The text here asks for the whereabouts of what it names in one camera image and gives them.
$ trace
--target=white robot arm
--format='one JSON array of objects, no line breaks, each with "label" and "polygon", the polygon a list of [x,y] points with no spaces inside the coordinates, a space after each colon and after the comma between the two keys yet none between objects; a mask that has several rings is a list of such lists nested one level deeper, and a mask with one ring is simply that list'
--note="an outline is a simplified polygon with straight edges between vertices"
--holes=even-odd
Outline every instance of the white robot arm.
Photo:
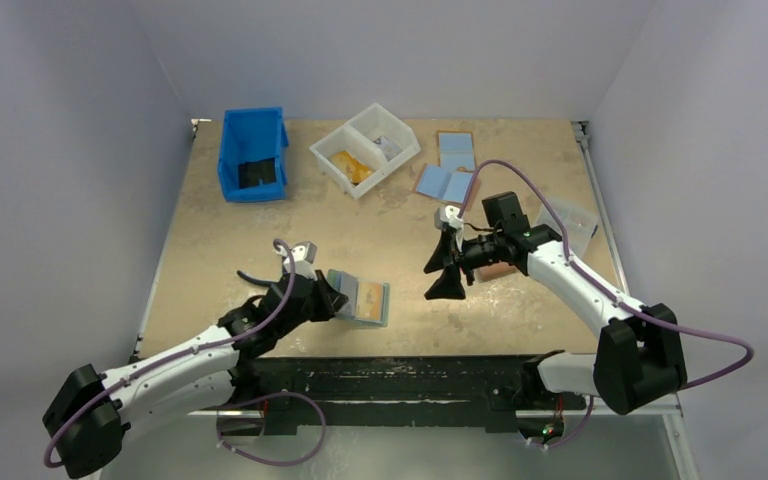
[{"label": "white robot arm", "polygon": [[[313,269],[315,245],[283,244],[276,253],[291,273],[192,339],[101,373],[92,365],[72,371],[43,415],[52,437],[46,465],[63,465],[70,478],[82,478],[110,462],[123,445],[170,420],[259,396],[250,361],[302,323],[333,318],[348,302]],[[53,448],[59,463],[49,458]]]},{"label": "white robot arm", "polygon": [[493,228],[475,239],[464,239],[464,223],[456,207],[437,211],[440,242],[425,273],[442,270],[442,274],[425,298],[464,299],[462,273],[471,285],[474,269],[507,262],[548,287],[599,338],[595,355],[545,355],[536,365],[532,384],[523,386],[530,395],[548,391],[598,396],[615,412],[626,414],[687,382],[678,333],[648,325],[621,305],[675,324],[669,308],[649,307],[624,295],[584,262],[576,261],[573,253],[564,251],[557,232],[546,225],[529,225],[514,193],[495,195],[482,203]]}]

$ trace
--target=white plastic box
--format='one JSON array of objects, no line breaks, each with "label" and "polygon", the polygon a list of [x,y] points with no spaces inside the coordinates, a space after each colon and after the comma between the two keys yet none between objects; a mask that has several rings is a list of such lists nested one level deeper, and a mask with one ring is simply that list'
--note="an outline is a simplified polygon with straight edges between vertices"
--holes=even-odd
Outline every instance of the white plastic box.
[{"label": "white plastic box", "polygon": [[[373,142],[382,135],[402,150],[389,161],[384,151]],[[352,185],[351,180],[330,160],[343,150],[371,168],[372,175]],[[319,170],[337,182],[352,198],[358,199],[419,153],[419,141],[413,129],[376,103],[311,145],[310,151],[316,155]]]},{"label": "white plastic box", "polygon": [[[587,251],[590,239],[596,234],[599,216],[562,198],[549,197],[546,200],[549,201],[552,209],[555,210],[561,222],[567,227],[567,235],[569,235],[570,248],[573,253],[579,258],[584,258],[584,253]],[[543,205],[540,206],[540,213],[537,215],[535,225],[549,225],[556,232],[561,233],[555,219],[549,215],[549,211]]]}]

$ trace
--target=white tray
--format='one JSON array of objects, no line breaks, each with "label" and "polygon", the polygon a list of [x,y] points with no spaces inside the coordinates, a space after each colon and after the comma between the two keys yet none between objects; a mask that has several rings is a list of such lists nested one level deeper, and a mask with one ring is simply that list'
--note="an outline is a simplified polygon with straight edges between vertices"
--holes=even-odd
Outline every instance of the white tray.
[{"label": "white tray", "polygon": [[[373,142],[382,135],[402,149],[389,161],[381,148]],[[343,150],[374,170],[373,174],[358,185],[352,185],[343,172],[329,160]],[[310,151],[316,155],[319,170],[331,177],[344,192],[355,199],[378,185],[381,180],[419,153],[419,150],[419,141],[413,130],[377,103],[310,147]]]}]

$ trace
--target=beige tabletop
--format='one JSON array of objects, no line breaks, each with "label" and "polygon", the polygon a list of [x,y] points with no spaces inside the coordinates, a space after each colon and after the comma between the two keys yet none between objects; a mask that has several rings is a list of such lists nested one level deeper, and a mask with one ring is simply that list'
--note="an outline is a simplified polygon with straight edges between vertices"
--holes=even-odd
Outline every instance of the beige tabletop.
[{"label": "beige tabletop", "polygon": [[[278,343],[275,356],[464,355],[595,351],[596,339],[548,289],[520,275],[466,287],[463,301],[426,301],[437,275],[422,268],[439,238],[437,201],[411,191],[423,164],[437,162],[438,130],[472,131],[476,160],[510,160],[543,192],[597,213],[581,153],[566,120],[407,120],[422,151],[359,200],[321,174],[308,147],[342,121],[289,120],[288,200],[226,203],[216,174],[221,123],[202,123],[193,145],[144,332],[141,356],[196,335],[263,289],[235,271],[276,279],[272,239],[318,246],[315,266],[388,282],[389,324],[361,328],[332,320],[307,323]],[[534,220],[539,200],[501,167],[484,169],[477,200],[512,190]],[[465,215],[483,225],[479,201]],[[585,261],[616,277],[599,229]]]}]

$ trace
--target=blue plastic bin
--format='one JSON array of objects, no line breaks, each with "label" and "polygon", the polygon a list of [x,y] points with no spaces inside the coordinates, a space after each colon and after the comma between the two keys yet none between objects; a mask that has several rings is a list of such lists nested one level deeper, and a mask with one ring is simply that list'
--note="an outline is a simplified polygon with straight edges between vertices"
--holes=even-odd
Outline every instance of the blue plastic bin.
[{"label": "blue plastic bin", "polygon": [[[289,145],[281,107],[227,110],[219,145],[219,185],[228,202],[268,202],[287,198],[284,148]],[[275,159],[274,183],[240,188],[240,165]]]}]

